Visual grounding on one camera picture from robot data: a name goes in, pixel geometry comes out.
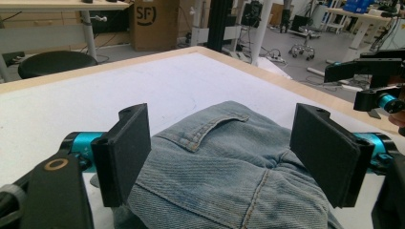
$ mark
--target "black chair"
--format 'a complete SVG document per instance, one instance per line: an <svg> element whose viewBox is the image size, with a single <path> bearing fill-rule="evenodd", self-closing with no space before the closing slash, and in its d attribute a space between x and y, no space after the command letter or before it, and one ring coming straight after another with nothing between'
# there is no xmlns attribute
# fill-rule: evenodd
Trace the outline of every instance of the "black chair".
<svg viewBox="0 0 405 229"><path fill-rule="evenodd" d="M18 67L18 74L22 79L27 79L92 67L97 64L97 61L92 56L83 52L44 52L22 61Z"/></svg>

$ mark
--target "light blue denim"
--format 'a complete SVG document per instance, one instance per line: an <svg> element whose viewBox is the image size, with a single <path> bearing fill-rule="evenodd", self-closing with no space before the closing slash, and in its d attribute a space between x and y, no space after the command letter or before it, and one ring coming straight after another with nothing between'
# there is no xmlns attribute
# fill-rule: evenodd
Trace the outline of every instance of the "light blue denim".
<svg viewBox="0 0 405 229"><path fill-rule="evenodd" d="M289 137L236 102L190 115L152 137L116 228L342 228Z"/></svg>

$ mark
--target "sf logo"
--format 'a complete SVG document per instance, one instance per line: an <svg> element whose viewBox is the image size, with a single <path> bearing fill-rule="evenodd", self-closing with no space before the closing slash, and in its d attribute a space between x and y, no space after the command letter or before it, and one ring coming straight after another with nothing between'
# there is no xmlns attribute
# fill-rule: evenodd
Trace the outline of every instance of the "sf logo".
<svg viewBox="0 0 405 229"><path fill-rule="evenodd" d="M156 19L155 7L137 7L137 19L139 26L150 26Z"/></svg>

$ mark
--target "stool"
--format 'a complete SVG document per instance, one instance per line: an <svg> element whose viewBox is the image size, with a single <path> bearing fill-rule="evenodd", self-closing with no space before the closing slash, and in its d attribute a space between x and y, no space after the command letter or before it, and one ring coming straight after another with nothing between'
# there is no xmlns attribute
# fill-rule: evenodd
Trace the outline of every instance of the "stool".
<svg viewBox="0 0 405 229"><path fill-rule="evenodd" d="M46 74L87 68L97 64L94 58L82 52L44 52L22 61L18 66L18 74L22 79L27 79Z"/></svg>
<svg viewBox="0 0 405 229"><path fill-rule="evenodd" d="M299 31L306 34L305 42L304 44L293 45L288 53L292 54L292 57L295 58L297 57L297 53L303 54L304 52L307 52L307 60L311 60L313 57L315 57L315 49L308 45L308 41L312 37L320 37L321 31L310 26L301 26L299 27Z"/></svg>

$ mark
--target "white desk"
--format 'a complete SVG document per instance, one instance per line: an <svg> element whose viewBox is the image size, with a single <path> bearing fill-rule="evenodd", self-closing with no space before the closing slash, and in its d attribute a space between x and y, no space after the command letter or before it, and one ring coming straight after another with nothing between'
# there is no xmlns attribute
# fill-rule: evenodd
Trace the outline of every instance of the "white desk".
<svg viewBox="0 0 405 229"><path fill-rule="evenodd" d="M96 47L89 10L124 10L129 5L94 0L93 4L81 0L2 0L0 12L43 12L79 10L83 23L71 26L48 26L35 28L12 28L0 30L0 53L59 47L87 43L89 54L96 59ZM0 76L10 81L6 63L0 54Z"/></svg>
<svg viewBox="0 0 405 229"><path fill-rule="evenodd" d="M350 50L347 52L347 54L344 57L344 59L342 60L342 62L351 61L355 58L358 58L360 53L363 52L362 50L360 50L360 44L363 41L364 36L371 24L373 24L373 29L368 34L367 38L364 39L364 41L368 42L368 43L372 43L373 38L374 38L376 32L378 31L378 29L381 26L386 25L390 21L390 18L385 18L385 17L381 17L381 16L377 16L377 15L371 15L368 13L363 13L363 14L353 13L353 12L344 11L343 9L337 9L337 8L328 8L327 11L330 13L333 13L333 14L343 15L344 17L347 17L347 16L357 17L358 18L357 22L361 23L361 26L358 29L357 34L355 35L352 43L349 46ZM332 18L334 18L334 17L332 17L332 16L329 17L329 19L327 21L327 26L331 23Z"/></svg>
<svg viewBox="0 0 405 229"><path fill-rule="evenodd" d="M403 137L394 134L397 128L387 120L375 121L353 111L349 102L194 47L0 85L0 186L54 154L70 132L108 131L118 121L117 112L128 106L148 103L153 135L226 100L288 128L297 102L320 106L352 132L381 132L360 119L380 126L405 152ZM346 228L372 228L370 206L381 181L367 176L357 206L336 210ZM99 191L88 187L88 194L96 228L112 228L111 211L102 207Z"/></svg>

